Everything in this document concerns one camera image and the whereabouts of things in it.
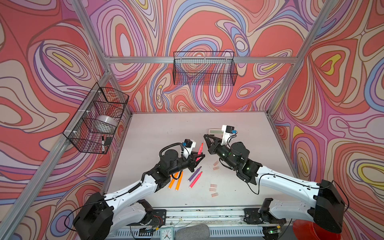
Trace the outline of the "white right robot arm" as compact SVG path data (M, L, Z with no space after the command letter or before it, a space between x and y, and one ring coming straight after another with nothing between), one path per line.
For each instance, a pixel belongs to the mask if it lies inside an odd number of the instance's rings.
M276 224L286 219L304 220L334 234L342 232L346 204L333 182L304 181L276 172L250 160L250 152L242 142L228 146L222 139L208 134L204 139L208 152L217 155L248 186L268 187L295 198L294 202L266 198L254 217L245 218L246 222Z

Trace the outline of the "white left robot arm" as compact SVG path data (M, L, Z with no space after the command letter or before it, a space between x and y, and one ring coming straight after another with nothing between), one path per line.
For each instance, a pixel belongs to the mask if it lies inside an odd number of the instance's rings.
M152 195L166 187L172 175L184 169L194 172L205 154L192 151L187 158L174 149L159 153L159 162L142 178L119 191L101 195L92 194L85 204L78 208L73 226L81 240L104 240L111 231L131 223L138 223L147 214L142 210L142 216L134 221L134 217L123 217L130 206L141 205L146 196Z

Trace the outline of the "pink pen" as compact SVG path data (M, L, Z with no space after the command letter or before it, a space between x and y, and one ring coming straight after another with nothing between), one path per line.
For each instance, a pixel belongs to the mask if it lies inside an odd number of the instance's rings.
M192 183L190 184L189 188L193 188L194 185L197 183L197 181L199 180L199 178L201 177L203 172L200 172L196 177L195 179L192 181Z
M204 148L204 144L202 143L202 144L200 145L199 150L198 150L198 154L199 154L199 155L203 153L203 148Z

